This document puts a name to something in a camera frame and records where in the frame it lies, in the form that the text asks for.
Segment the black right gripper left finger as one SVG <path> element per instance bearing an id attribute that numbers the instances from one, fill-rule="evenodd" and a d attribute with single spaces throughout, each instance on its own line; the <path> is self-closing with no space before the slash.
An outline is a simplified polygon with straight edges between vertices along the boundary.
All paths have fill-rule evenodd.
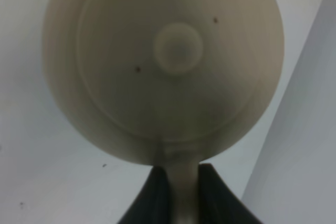
<path id="1" fill-rule="evenodd" d="M 119 220 L 124 224 L 164 224 L 171 222 L 170 186 L 161 167 L 151 169 L 136 199 Z"/>

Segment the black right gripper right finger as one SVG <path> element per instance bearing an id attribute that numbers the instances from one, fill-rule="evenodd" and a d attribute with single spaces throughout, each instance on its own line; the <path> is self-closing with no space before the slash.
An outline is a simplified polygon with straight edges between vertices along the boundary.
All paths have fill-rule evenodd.
<path id="1" fill-rule="evenodd" d="M 213 165 L 199 165 L 198 184 L 200 223 L 261 224 L 231 192 Z"/>

